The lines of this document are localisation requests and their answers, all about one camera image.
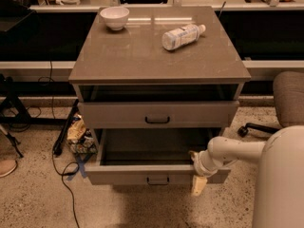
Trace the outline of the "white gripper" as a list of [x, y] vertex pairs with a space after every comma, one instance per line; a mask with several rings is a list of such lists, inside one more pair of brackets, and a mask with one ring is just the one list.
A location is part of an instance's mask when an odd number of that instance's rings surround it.
[[193, 177], [191, 194], [199, 196], [207, 184], [207, 179], [218, 172], [213, 159], [208, 150], [205, 151], [189, 151], [189, 155], [193, 160], [193, 166], [198, 176]]

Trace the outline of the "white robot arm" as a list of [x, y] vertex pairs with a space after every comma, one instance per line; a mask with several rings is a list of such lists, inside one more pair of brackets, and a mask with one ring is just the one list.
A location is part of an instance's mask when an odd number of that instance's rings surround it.
[[278, 130], [266, 142], [215, 137], [190, 153], [198, 195], [207, 179], [236, 162], [258, 162], [252, 228], [304, 228], [304, 126]]

